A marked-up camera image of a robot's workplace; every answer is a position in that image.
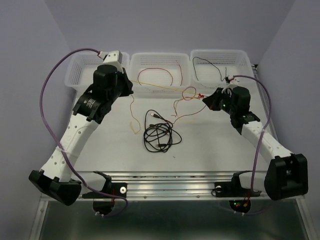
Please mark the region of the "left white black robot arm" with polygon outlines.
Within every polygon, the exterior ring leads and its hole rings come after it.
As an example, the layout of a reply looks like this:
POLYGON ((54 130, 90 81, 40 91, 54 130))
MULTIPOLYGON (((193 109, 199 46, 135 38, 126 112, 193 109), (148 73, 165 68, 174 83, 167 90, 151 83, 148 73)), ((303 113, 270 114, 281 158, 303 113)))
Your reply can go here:
POLYGON ((75 103, 62 138, 49 160, 40 168, 32 170, 29 181, 43 194, 70 206, 85 192, 95 192, 100 197, 111 193, 111 184, 98 180, 94 188, 75 171, 81 151, 92 133, 111 111, 119 97, 133 94, 133 83, 123 67, 102 64, 93 73, 93 83, 75 103))

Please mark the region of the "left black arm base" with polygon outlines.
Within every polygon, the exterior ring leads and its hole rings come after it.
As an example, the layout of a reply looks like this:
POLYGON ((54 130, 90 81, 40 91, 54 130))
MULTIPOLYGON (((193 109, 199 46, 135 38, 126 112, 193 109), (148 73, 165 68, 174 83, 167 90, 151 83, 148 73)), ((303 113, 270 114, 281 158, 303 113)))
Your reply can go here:
POLYGON ((83 199, 93 199, 92 209, 96 216, 115 217, 127 209, 127 183, 112 182, 110 175, 97 170, 85 181, 94 190, 82 185, 80 196, 83 199))

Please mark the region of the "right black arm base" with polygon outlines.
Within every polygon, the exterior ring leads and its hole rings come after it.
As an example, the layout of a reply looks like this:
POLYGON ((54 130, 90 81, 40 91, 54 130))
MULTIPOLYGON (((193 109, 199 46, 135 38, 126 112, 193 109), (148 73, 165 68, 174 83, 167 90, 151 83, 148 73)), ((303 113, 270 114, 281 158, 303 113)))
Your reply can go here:
POLYGON ((216 181, 211 194, 217 198, 242 198, 229 200, 229 205, 235 214, 247 214, 251 209, 251 197, 259 197, 261 191, 251 190, 250 187, 242 187, 240 177, 251 171, 240 171, 233 174, 230 181, 216 181))

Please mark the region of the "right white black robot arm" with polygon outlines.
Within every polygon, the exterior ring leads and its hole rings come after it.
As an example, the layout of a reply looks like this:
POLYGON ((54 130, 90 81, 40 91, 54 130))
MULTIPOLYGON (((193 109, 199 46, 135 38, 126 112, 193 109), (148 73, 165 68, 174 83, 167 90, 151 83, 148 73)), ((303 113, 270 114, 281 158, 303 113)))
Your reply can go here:
POLYGON ((240 171, 230 181, 217 185, 217 197, 243 197, 266 195, 273 201, 305 195, 308 190, 308 162, 303 154, 294 154, 282 146, 264 128, 260 119, 250 111, 251 95, 247 88, 217 88, 205 97, 204 104, 212 111, 224 111, 231 125, 256 149, 268 164, 266 173, 240 171))

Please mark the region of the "right white perforated basket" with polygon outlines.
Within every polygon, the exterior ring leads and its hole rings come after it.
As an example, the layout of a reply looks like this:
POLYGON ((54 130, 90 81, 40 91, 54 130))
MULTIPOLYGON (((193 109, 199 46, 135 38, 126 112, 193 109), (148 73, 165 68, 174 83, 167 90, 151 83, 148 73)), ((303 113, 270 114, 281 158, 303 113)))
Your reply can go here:
POLYGON ((198 90, 211 91, 226 85, 225 77, 253 77, 247 53, 233 49, 194 49, 190 52, 191 84, 198 90))

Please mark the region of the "white perforated basket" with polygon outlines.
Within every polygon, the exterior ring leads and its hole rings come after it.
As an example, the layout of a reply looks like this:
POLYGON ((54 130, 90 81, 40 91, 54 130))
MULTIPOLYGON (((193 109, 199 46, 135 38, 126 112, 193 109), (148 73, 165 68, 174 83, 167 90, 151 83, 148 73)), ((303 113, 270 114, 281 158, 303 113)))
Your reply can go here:
POLYGON ((225 77, 253 77, 247 53, 233 49, 194 49, 190 52, 191 84, 198 90, 211 91, 226 85, 225 77))
POLYGON ((135 93, 179 94, 191 85, 190 57, 185 53, 135 53, 128 77, 135 93))
POLYGON ((82 94, 92 83, 93 74, 103 59, 95 52, 77 52, 70 58, 64 84, 82 94))

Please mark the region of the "middle white perforated basket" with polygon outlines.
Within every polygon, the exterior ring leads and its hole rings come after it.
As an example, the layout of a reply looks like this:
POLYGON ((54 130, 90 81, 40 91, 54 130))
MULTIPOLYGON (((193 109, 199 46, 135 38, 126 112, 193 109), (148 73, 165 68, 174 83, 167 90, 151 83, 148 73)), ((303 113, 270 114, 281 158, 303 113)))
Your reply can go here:
POLYGON ((135 93, 179 94, 191 85, 190 57, 185 53, 135 53, 128 77, 135 93))

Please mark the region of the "left white perforated basket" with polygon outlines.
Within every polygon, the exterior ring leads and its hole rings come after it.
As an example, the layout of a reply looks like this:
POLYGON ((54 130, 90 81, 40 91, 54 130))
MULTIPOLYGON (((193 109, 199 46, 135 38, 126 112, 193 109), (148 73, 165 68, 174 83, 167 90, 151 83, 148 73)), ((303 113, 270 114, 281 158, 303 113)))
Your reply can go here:
POLYGON ((95 52, 77 52, 70 58, 64 84, 82 94, 92 83, 93 74, 103 59, 95 52))

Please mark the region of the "aluminium extrusion rail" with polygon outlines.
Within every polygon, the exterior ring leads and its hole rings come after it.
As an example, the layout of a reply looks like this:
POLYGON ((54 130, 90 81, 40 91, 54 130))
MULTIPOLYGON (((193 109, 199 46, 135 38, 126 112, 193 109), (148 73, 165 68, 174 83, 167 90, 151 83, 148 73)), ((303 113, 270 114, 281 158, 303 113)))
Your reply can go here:
POLYGON ((126 199, 133 201, 216 201, 216 182, 230 181, 232 171, 104 172, 113 183, 126 183, 126 199))

